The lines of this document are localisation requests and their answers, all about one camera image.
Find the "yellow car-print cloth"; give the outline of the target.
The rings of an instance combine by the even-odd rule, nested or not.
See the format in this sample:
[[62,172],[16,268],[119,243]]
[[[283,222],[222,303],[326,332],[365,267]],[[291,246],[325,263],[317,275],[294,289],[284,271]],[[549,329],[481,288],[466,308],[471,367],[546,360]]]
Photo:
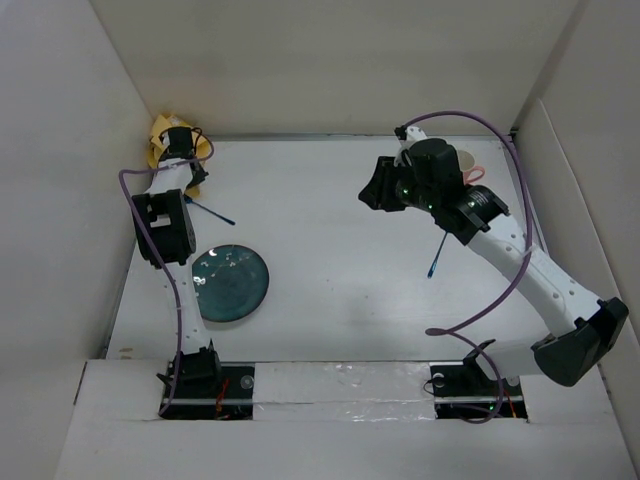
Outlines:
[[203,133],[200,127],[193,126],[175,114],[158,115],[151,127],[147,148],[147,164],[150,168],[156,168],[161,154],[166,150],[162,138],[164,132],[172,127],[186,127],[191,130],[194,142],[194,152],[201,160],[199,166],[204,168],[206,161],[214,154],[214,146],[210,139]]

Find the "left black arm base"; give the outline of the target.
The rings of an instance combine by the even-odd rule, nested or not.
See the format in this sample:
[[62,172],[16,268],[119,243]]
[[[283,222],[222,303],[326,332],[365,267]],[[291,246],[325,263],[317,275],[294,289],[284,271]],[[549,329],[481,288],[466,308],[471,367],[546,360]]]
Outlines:
[[165,420],[244,421],[253,419],[255,365],[223,363],[221,379],[213,386],[178,386]]

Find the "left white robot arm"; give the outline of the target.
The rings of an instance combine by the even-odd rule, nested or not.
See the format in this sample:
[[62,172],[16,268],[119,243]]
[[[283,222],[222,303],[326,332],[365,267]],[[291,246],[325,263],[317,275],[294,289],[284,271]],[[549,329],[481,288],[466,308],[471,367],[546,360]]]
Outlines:
[[186,191],[207,176],[204,160],[196,156],[194,133],[193,128],[177,126],[160,134],[164,151],[153,168],[151,184],[131,201],[140,254],[167,276],[165,288],[176,313],[178,345],[173,370],[161,379],[208,397],[222,387],[223,373],[213,341],[205,332],[192,281],[196,235]]

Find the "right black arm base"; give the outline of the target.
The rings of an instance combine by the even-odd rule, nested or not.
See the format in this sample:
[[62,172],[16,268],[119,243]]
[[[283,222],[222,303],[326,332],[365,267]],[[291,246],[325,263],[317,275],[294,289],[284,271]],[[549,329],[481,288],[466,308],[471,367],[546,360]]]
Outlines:
[[524,395],[519,383],[502,380],[499,388],[477,362],[479,354],[472,350],[459,361],[429,363],[430,377],[423,391],[434,400],[438,420],[480,421],[494,414],[496,419],[528,419]]

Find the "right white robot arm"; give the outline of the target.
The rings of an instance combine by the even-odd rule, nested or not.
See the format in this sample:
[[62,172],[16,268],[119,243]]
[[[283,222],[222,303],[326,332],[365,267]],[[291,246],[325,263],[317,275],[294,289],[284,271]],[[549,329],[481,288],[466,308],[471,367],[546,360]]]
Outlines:
[[358,195],[373,210],[415,208],[490,263],[534,308],[547,328],[539,340],[494,339],[470,354],[462,381],[483,394],[498,379],[544,375],[572,387],[613,348],[629,310],[581,286],[543,252],[483,185],[468,184],[455,148],[443,139],[422,139],[397,157],[381,156]]

